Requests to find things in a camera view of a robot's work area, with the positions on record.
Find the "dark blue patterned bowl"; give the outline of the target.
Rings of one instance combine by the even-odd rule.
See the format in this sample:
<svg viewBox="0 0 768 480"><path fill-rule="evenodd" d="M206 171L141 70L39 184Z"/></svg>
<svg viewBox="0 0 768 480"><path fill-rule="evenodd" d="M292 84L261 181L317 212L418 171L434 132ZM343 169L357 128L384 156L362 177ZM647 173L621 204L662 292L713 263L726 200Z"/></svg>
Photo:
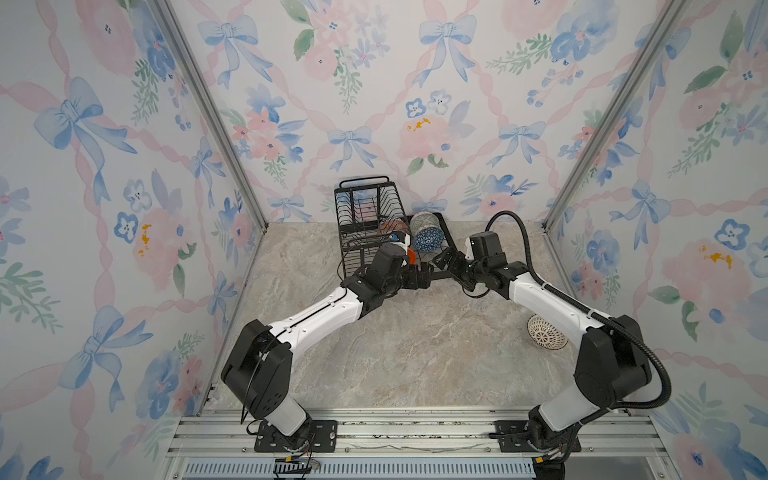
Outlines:
<svg viewBox="0 0 768 480"><path fill-rule="evenodd" d="M442 248L445 234L437 225L430 225L419 230L413 237L412 249L416 252L433 252Z"/></svg>

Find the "red patterned bowl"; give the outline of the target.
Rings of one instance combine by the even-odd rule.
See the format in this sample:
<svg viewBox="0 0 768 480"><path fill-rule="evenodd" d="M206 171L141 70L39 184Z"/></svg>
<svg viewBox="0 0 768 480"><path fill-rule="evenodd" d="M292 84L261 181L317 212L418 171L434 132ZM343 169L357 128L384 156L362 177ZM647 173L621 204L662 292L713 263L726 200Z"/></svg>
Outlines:
<svg viewBox="0 0 768 480"><path fill-rule="evenodd" d="M383 235L390 235L393 232L401 232L403 234L410 234L409 226L406 221L401 218L391 218L383 221L379 226L379 233Z"/></svg>

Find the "green patterned bowl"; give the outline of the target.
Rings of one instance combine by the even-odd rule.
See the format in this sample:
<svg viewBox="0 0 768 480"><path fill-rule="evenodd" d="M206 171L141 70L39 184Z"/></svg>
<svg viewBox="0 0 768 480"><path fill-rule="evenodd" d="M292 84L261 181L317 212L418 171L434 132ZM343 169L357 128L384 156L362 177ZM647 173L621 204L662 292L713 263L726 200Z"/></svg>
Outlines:
<svg viewBox="0 0 768 480"><path fill-rule="evenodd" d="M422 230L430 228L440 229L440 220L437 215L429 211L421 211L415 213L409 221L410 231L413 234L417 234Z"/></svg>

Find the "black wire dish rack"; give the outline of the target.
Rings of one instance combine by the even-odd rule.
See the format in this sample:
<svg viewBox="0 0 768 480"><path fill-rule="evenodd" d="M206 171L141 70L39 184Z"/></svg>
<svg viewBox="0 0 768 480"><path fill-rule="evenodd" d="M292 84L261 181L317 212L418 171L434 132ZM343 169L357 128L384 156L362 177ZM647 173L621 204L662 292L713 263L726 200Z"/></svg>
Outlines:
<svg viewBox="0 0 768 480"><path fill-rule="evenodd" d="M410 264L422 270L456 243L440 210L406 212L396 183L386 175L341 181L334 189L341 260L337 276L346 278L372 263L379 248L393 243Z"/></svg>

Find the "beige lattice bowl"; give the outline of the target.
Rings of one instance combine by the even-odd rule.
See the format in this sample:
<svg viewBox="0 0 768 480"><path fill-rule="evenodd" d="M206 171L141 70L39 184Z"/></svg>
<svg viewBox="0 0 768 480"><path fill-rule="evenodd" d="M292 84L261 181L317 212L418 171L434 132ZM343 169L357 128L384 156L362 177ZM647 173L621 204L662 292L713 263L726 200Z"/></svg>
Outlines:
<svg viewBox="0 0 768 480"><path fill-rule="evenodd" d="M568 344L567 337L539 315L532 315L526 328L531 340L546 350L561 350Z"/></svg>

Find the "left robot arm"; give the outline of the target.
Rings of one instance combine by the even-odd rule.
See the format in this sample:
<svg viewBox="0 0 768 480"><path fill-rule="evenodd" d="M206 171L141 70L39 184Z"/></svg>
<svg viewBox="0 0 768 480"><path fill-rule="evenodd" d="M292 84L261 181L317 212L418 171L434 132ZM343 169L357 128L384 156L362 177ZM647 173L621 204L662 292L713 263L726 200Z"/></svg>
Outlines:
<svg viewBox="0 0 768 480"><path fill-rule="evenodd" d="M317 303L272 324L258 320L247 323L220 375L241 402L241 415L267 422L285 438L304 439L311 420L289 394L293 362L399 291L429 288L433 273L433 265L417 264L401 245L386 243L371 263L359 267Z"/></svg>

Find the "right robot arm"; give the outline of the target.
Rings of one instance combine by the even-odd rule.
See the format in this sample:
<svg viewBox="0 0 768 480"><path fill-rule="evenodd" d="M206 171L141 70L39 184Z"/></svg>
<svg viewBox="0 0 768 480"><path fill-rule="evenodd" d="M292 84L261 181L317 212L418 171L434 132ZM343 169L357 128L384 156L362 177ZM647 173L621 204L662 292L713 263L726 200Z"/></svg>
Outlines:
<svg viewBox="0 0 768 480"><path fill-rule="evenodd" d="M447 248L433 264L466 289L482 284L528 308L578 347L573 379L528 414L523 439L533 448L544 451L571 443L582 425L617 408L625 397L650 383L650 361L620 332L624 329L642 338L637 323L628 317L605 318L591 309L583 311L574 298L535 280L526 264L508 262L503 254L476 260Z"/></svg>

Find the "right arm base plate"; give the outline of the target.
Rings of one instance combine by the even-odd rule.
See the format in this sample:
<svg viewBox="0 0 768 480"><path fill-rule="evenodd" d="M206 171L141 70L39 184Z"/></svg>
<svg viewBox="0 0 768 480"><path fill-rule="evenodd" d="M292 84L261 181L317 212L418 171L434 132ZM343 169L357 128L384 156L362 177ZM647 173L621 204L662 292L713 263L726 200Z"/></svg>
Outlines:
<svg viewBox="0 0 768 480"><path fill-rule="evenodd" d="M545 430L530 427L527 420L497 420L493 428L488 437L498 442L503 453L555 455L582 451L578 437L568 429L548 434Z"/></svg>

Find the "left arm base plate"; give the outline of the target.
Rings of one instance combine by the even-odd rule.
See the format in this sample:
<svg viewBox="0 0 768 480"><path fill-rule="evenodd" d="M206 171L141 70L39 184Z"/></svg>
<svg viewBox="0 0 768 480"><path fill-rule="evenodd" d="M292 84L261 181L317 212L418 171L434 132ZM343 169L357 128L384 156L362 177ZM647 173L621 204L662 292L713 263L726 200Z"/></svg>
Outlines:
<svg viewBox="0 0 768 480"><path fill-rule="evenodd" d="M292 435L285 435L264 421L256 432L254 451L280 454L333 453L337 435L338 422L335 420L309 419Z"/></svg>

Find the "aluminium rail frame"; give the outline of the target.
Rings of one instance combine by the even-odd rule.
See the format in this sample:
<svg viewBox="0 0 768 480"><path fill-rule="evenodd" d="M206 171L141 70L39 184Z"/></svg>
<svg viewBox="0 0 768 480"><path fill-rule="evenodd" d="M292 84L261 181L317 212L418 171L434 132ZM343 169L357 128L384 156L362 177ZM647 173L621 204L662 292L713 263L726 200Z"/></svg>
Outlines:
<svg viewBox="0 0 768 480"><path fill-rule="evenodd" d="M521 408L319 409L315 443L280 454L235 411L185 417L160 479L678 479L647 416L609 414L583 427L569 459L544 466L509 433Z"/></svg>

